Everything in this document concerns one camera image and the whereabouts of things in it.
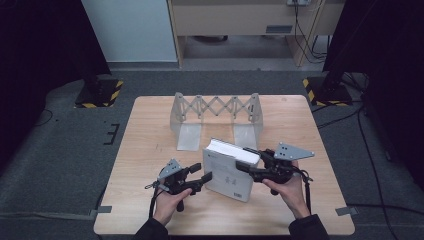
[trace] tripod base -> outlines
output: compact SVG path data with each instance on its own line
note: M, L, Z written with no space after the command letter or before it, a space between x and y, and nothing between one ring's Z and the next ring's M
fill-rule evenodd
M325 92L322 87L324 80L325 77L308 77L303 80L303 85L312 105L352 105L352 97L345 86L339 85L334 91Z
M75 100L76 108L95 108L95 107L110 107L115 103L123 81L113 80L99 80L101 86L100 94L92 94L84 84L80 94Z

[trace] human hand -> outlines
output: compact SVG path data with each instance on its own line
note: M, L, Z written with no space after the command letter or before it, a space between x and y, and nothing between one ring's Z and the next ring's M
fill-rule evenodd
M299 167L299 163L297 161L293 161L292 165ZM305 199L303 198L301 176L293 176L284 184L278 184L269 179L264 179L262 183L280 194L281 198L293 212L296 219L311 215L308 207L306 206Z
M192 189L188 188L177 195L171 195L162 189L159 189L156 198L156 210L153 218L162 223L163 226L171 221L172 214L175 211L178 203L190 195Z

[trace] wooden table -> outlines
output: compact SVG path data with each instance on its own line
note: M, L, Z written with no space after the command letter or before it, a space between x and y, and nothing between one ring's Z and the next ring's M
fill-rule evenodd
M260 95L259 98L264 119L260 149L275 148L283 141L315 152L314 157L299 161L300 168L307 170L314 180L312 212L320 216L329 234L352 234L355 228L351 216L338 216L335 211L346 207L345 201L306 98L298 95ZM98 214L94 225L97 234L134 234L144 224L153 194L152 189L144 187L156 180L171 158L188 167L202 162L202 148L211 137L233 142L230 120L215 124L211 120L202 127L199 151L177 151L176 138L169 126L173 100L173 96L136 99L101 203L112 206L112 210ZM198 171L187 180L202 175L203 171ZM254 183L247 203L203 187L201 192L184 200L184 204L185 210L175 212L167 225L171 235L288 235L288 226L294 220L282 199L271 195L261 183Z

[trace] wall outlet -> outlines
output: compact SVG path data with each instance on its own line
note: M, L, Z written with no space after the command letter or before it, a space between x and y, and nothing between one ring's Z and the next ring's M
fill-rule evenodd
M309 4L311 4L311 0L287 0L288 6L308 6Z

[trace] white cabinet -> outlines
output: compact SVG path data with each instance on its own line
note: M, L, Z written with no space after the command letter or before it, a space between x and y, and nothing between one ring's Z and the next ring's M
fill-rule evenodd
M177 62L166 0L82 0L108 62Z

